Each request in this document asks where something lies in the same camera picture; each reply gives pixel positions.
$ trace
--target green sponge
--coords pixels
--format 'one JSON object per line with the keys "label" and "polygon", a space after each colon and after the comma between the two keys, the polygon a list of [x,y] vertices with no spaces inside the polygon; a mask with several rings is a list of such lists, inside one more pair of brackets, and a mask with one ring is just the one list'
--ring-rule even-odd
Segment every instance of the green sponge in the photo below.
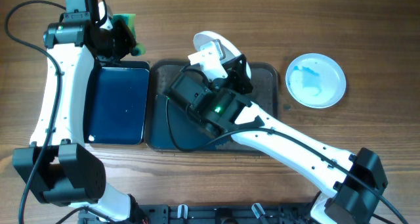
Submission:
{"label": "green sponge", "polygon": [[[123,20],[127,27],[130,29],[131,33],[136,39],[136,30],[135,30],[135,18],[136,14],[115,14],[111,19],[111,24],[114,25],[114,22],[117,20]],[[133,49],[133,56],[140,56],[146,52],[144,45],[137,43],[136,47]]]}

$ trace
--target white plate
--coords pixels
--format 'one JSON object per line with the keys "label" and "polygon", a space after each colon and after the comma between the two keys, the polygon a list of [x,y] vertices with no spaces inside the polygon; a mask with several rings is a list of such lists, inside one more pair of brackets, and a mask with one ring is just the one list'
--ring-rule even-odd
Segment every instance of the white plate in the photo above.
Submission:
{"label": "white plate", "polygon": [[327,108],[337,103],[346,91],[346,77],[328,56],[301,55],[290,63],[286,85],[296,101],[311,108]]}

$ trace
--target cable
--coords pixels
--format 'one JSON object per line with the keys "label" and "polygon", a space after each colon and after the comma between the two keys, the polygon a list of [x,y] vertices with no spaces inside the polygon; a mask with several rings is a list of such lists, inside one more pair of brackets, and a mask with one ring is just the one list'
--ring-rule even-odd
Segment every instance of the cable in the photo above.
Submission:
{"label": "cable", "polygon": [[73,214],[75,214],[75,213],[77,213],[78,211],[81,211],[81,210],[85,210],[86,212],[90,212],[93,215],[96,215],[96,216],[98,216],[100,218],[103,218],[106,221],[109,221],[111,224],[116,224],[116,222],[113,219],[111,219],[110,217],[108,217],[107,215],[104,215],[104,214],[102,214],[100,212],[97,212],[97,211],[91,209],[90,207],[75,208],[71,212],[67,213],[67,215],[65,215],[62,219],[60,219],[59,221],[57,221],[55,224],[61,224],[61,223],[65,222],[65,220],[67,220]]}
{"label": "cable", "polygon": [[235,135],[237,133],[262,131],[262,132],[267,132],[269,134],[274,134],[274,135],[283,137],[284,139],[287,139],[287,140],[303,147],[304,149],[308,150],[309,152],[315,154],[317,157],[321,158],[323,161],[326,161],[329,165],[333,166],[333,168],[337,168],[339,171],[343,172],[345,175],[349,176],[351,179],[353,179],[357,183],[361,184],[361,186],[363,186],[365,189],[367,189],[369,192],[371,192],[373,195],[375,195],[378,199],[380,199],[380,201],[382,203],[384,203],[399,218],[399,220],[403,224],[408,224],[408,222],[401,215],[401,213],[387,199],[385,199],[381,194],[379,194],[378,192],[373,190],[371,187],[369,187],[365,182],[363,182],[362,180],[360,180],[359,178],[357,178],[356,176],[351,174],[349,171],[347,171],[345,168],[343,168],[342,166],[340,166],[336,162],[334,162],[334,161],[330,160],[329,158],[327,158],[326,156],[324,156],[322,153],[320,153],[317,150],[313,149],[312,147],[304,144],[303,142],[293,138],[292,136],[286,135],[285,133],[275,131],[273,129],[267,129],[267,128],[238,129],[238,130],[235,130],[235,131],[225,133],[225,134],[213,139],[212,141],[208,142],[205,145],[197,146],[195,148],[182,148],[182,147],[178,146],[178,144],[175,141],[175,139],[173,137],[173,134],[172,134],[171,125],[169,123],[169,117],[168,117],[168,104],[169,104],[169,99],[167,99],[167,101],[166,101],[166,122],[167,122],[167,126],[168,126],[168,129],[169,129],[169,136],[170,136],[171,141],[174,144],[175,148],[179,149],[180,151],[182,151],[182,152],[194,152],[194,151],[203,149],[205,147],[211,146],[211,145],[215,144],[216,142],[220,141],[221,139],[224,139],[225,137],[228,137],[228,136],[231,136],[231,135]]}
{"label": "cable", "polygon": [[44,144],[42,146],[41,152],[39,153],[38,159],[36,160],[35,165],[33,165],[33,169],[31,170],[28,181],[26,182],[26,186],[25,186],[24,192],[22,194],[22,199],[20,200],[19,216],[18,216],[19,224],[24,224],[24,212],[25,212],[26,199],[28,198],[28,193],[29,193],[32,181],[33,181],[33,177],[35,175],[35,171],[37,171],[40,163],[43,160],[43,157],[45,155],[45,151],[47,150],[47,147],[48,147],[48,143],[51,139],[51,135],[53,134],[54,124],[55,124],[55,119],[56,119],[56,113],[57,113],[57,110],[58,110],[58,102],[59,102],[60,95],[61,95],[61,81],[62,81],[61,76],[62,76],[62,72],[61,72],[60,66],[58,65],[57,61],[55,61],[53,56],[51,56],[48,52],[46,52],[46,50],[44,50],[44,49],[42,49],[42,48],[40,48],[36,45],[33,45],[31,43],[20,40],[20,39],[16,38],[15,36],[13,36],[9,32],[9,20],[10,20],[12,14],[17,9],[19,9],[20,7],[23,7],[23,6],[26,6],[26,5],[29,5],[29,4],[35,4],[35,3],[53,5],[53,6],[56,6],[56,7],[59,7],[61,9],[66,10],[66,8],[63,7],[62,5],[52,3],[50,1],[42,1],[42,0],[26,1],[24,3],[21,3],[17,6],[15,6],[12,10],[10,10],[10,12],[7,14],[6,19],[5,19],[6,34],[11,39],[13,39],[14,41],[16,41],[20,44],[23,44],[27,47],[30,47],[32,49],[35,49],[35,50],[39,51],[40,53],[44,54],[46,57],[48,57],[51,60],[51,62],[54,64],[55,73],[56,73],[56,76],[57,76],[56,95],[55,95],[55,98],[54,98],[54,104],[53,104],[53,107],[52,107],[51,118],[50,118],[50,122],[49,122],[49,125],[48,125],[47,135],[45,137],[45,141],[44,141]]}
{"label": "cable", "polygon": [[108,19],[108,8],[106,7],[106,2],[105,2],[105,0],[102,0],[102,2],[104,3],[105,15],[104,15],[104,17],[102,17],[102,19],[100,19],[96,23],[96,25],[98,27],[101,27],[103,24],[105,24],[106,23],[106,20]]}
{"label": "cable", "polygon": [[379,221],[382,221],[386,224],[395,224],[395,223],[389,221],[388,219],[385,219],[385,218],[381,217],[380,215],[373,214],[372,217],[374,217],[374,218],[378,219]]}

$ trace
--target wooden table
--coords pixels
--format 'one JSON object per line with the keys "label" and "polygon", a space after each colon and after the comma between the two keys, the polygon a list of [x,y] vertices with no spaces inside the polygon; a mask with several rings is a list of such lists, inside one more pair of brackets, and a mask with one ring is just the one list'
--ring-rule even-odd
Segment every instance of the wooden table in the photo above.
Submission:
{"label": "wooden table", "polygon": [[[0,0],[0,26],[23,1]],[[420,223],[420,0],[106,1],[114,13],[137,14],[137,40],[147,49],[137,60],[185,59],[194,52],[193,35],[213,30],[250,61],[273,65],[281,79],[280,120],[329,145],[376,151],[390,183],[385,197],[409,222]],[[43,45],[43,32],[59,14],[55,7],[26,7],[10,30]],[[11,41],[3,29],[0,42],[0,223],[16,223],[24,182],[12,153],[28,145],[35,128],[47,67],[43,55]],[[343,68],[348,89],[337,106],[309,109],[287,92],[285,70],[303,53],[325,54]],[[264,156],[161,154],[146,145],[88,149],[104,162],[108,182],[141,204],[309,202],[317,192]],[[38,204],[30,194],[26,221],[52,223],[69,210]],[[383,205],[376,213],[396,221]]]}

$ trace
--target wooden surface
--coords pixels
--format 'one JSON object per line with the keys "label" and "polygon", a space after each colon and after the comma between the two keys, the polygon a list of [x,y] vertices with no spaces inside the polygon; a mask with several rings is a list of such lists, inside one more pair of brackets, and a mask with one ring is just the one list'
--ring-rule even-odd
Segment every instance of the wooden surface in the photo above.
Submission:
{"label": "wooden surface", "polygon": [[[23,1],[0,0],[0,223],[16,223],[24,182],[12,153],[28,145],[47,69],[43,55],[4,34],[5,15]],[[329,145],[376,151],[390,183],[385,197],[410,223],[420,223],[420,0],[106,1],[114,13],[137,14],[137,40],[147,53],[135,59],[185,59],[194,52],[193,35],[213,30],[250,61],[273,65],[282,106],[291,105],[281,108],[281,121]],[[42,45],[43,32],[59,14],[33,5],[16,13],[10,30]],[[305,108],[287,92],[285,70],[303,53],[325,54],[343,68],[348,89],[337,106]],[[104,162],[108,181],[141,204],[309,202],[317,192],[264,156],[160,154],[146,145],[88,148]],[[52,223],[69,210],[38,204],[30,194],[26,221]],[[376,213],[396,221],[383,205]]]}

